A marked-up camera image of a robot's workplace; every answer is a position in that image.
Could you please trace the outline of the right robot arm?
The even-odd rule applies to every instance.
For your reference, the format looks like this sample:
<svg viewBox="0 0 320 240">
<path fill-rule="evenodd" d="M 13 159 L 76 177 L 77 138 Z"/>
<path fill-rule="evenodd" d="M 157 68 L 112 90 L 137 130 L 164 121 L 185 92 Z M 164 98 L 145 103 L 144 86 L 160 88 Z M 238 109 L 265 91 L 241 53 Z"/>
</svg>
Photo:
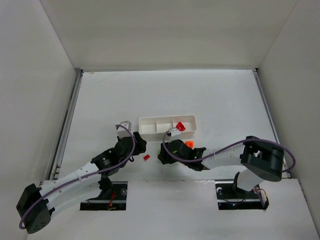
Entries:
<svg viewBox="0 0 320 240">
<path fill-rule="evenodd" d="M 180 139 L 162 142 L 157 158 L 163 165 L 179 162 L 197 172 L 243 166 L 245 170 L 235 174 L 233 185 L 249 192 L 263 181 L 282 180 L 284 153 L 284 148 L 275 142 L 247 136 L 213 152 L 205 147 L 191 148 Z"/>
</svg>

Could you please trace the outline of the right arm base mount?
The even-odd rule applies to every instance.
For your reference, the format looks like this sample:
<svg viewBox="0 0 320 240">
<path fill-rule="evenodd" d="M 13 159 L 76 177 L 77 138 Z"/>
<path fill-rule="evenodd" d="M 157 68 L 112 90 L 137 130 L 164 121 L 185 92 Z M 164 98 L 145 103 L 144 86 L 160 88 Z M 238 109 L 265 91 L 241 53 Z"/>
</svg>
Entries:
<svg viewBox="0 0 320 240">
<path fill-rule="evenodd" d="M 237 172 L 233 181 L 221 180 L 215 182 L 217 206 L 219 210 L 267 210 L 270 205 L 269 198 L 260 185 L 246 191 L 238 188 Z"/>
</svg>

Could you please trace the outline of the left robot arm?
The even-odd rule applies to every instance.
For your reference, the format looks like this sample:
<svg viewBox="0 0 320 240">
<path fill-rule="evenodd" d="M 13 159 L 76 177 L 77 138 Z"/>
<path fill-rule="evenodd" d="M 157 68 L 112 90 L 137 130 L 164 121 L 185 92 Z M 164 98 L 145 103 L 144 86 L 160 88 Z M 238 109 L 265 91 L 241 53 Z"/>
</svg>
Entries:
<svg viewBox="0 0 320 240">
<path fill-rule="evenodd" d="M 134 157 L 144 154 L 147 142 L 135 131 L 118 138 L 114 147 L 100 153 L 78 170 L 56 180 L 26 186 L 17 202 L 18 227 L 34 234 L 46 227 L 53 217 L 73 204 L 107 195 L 113 183 L 110 176 L 124 168 Z"/>
</svg>

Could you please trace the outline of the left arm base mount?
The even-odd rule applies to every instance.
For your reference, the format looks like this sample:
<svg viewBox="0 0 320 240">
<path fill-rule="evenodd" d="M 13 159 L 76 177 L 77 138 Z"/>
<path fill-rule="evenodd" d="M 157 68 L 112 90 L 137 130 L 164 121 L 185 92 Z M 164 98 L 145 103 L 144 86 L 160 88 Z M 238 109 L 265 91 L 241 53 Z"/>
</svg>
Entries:
<svg viewBox="0 0 320 240">
<path fill-rule="evenodd" d="M 108 194 L 101 193 L 96 198 L 91 198 L 80 203 L 80 211 L 125 211 L 127 208 L 128 182 L 113 182 Z"/>
</svg>

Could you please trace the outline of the red curved lego piece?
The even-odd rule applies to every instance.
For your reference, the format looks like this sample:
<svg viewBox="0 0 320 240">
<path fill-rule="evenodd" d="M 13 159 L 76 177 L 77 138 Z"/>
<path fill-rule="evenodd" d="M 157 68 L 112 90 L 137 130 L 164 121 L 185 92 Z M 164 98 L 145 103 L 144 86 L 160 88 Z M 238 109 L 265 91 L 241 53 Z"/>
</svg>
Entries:
<svg viewBox="0 0 320 240">
<path fill-rule="evenodd" d="M 186 130 L 186 127 L 184 126 L 184 124 L 180 121 L 176 124 L 175 126 L 180 132 L 184 132 Z"/>
</svg>

